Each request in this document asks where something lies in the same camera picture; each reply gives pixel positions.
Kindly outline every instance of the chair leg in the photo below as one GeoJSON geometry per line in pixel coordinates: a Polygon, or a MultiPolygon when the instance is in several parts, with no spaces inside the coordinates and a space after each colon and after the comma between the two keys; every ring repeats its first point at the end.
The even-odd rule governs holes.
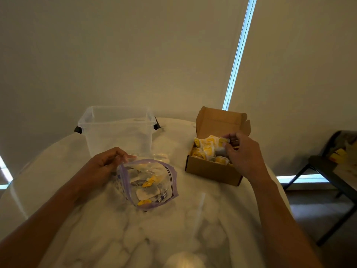
{"type": "Polygon", "coordinates": [[[294,183],[294,181],[296,181],[297,178],[300,177],[300,176],[301,176],[307,169],[309,169],[309,168],[311,168],[310,164],[307,164],[306,166],[304,166],[304,168],[301,169],[301,170],[299,171],[299,173],[297,173],[297,175],[296,175],[291,181],[289,181],[289,183],[288,183],[287,185],[285,185],[285,186],[283,187],[284,191],[285,191],[286,189],[288,189],[288,188],[290,187],[290,185],[292,185],[292,184],[294,183]]]}
{"type": "Polygon", "coordinates": [[[326,232],[324,234],[324,236],[322,236],[317,242],[317,246],[322,246],[331,236],[332,234],[335,233],[336,230],[338,230],[340,228],[340,226],[343,225],[344,222],[347,221],[348,218],[351,217],[351,215],[353,215],[355,213],[355,211],[357,210],[357,204],[354,205],[351,210],[348,211],[348,213],[346,213],[328,232],[326,232]]]}
{"type": "Polygon", "coordinates": [[[338,193],[337,193],[337,195],[336,195],[336,198],[339,198],[340,196],[342,196],[342,192],[341,191],[339,191],[338,193]]]}

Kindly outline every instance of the forearm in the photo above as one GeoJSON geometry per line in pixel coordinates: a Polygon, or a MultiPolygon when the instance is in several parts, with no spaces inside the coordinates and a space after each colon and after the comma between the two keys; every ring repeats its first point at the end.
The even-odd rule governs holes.
{"type": "Polygon", "coordinates": [[[270,177],[252,184],[269,267],[322,267],[270,177]]]}
{"type": "Polygon", "coordinates": [[[64,185],[36,213],[0,243],[2,267],[37,267],[62,223],[72,212],[75,194],[64,185]]]}

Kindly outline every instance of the chair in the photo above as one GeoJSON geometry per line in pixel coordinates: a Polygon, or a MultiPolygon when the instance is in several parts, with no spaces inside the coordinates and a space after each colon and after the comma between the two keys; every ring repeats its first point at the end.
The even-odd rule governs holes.
{"type": "Polygon", "coordinates": [[[357,210],[357,191],[348,185],[339,176],[333,173],[334,168],[337,163],[332,162],[328,157],[337,149],[345,147],[345,141],[352,144],[357,140],[357,131],[338,131],[332,135],[330,140],[328,140],[326,147],[324,148],[321,156],[310,156],[308,159],[308,164],[301,169],[297,175],[283,187],[284,191],[289,188],[290,185],[294,183],[307,169],[313,169],[319,172],[326,180],[328,180],[333,186],[335,186],[339,193],[336,198],[339,198],[342,194],[346,195],[353,203],[354,206],[326,233],[324,234],[316,244],[322,246],[335,231],[337,231],[340,226],[348,218],[351,217],[357,210]]]}

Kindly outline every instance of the chair seat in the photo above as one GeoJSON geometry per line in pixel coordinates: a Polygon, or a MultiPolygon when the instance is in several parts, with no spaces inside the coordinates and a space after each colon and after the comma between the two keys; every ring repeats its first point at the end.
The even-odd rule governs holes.
{"type": "Polygon", "coordinates": [[[308,161],[326,180],[357,204],[357,191],[333,172],[337,163],[321,156],[310,156],[308,161]]]}

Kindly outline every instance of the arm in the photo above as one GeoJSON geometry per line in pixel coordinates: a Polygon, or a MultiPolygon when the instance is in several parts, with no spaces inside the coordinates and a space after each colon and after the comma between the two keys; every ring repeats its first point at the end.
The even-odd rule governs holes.
{"type": "Polygon", "coordinates": [[[37,267],[62,223],[79,200],[105,184],[126,162],[126,152],[113,148],[91,158],[27,221],[0,243],[1,267],[37,267]]]}
{"type": "Polygon", "coordinates": [[[259,144],[241,132],[223,137],[239,141],[238,151],[230,144],[226,144],[225,149],[237,171],[248,179],[254,190],[268,267],[322,267],[270,178],[259,144]]]}

